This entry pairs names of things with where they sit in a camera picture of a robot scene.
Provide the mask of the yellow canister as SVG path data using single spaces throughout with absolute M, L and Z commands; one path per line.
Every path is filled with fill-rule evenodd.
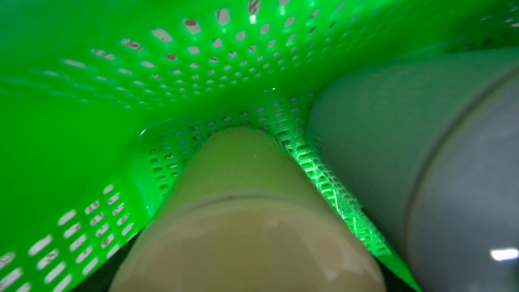
M 227 128 L 188 161 L 112 291 L 384 291 L 382 272 L 293 157 Z

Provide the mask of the green plastic basket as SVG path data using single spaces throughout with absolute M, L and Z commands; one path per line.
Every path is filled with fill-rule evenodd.
M 336 76 L 518 44 L 518 0 L 1 0 L 1 290 L 107 291 L 194 151 L 279 139 L 383 264 L 418 289 L 305 122 Z

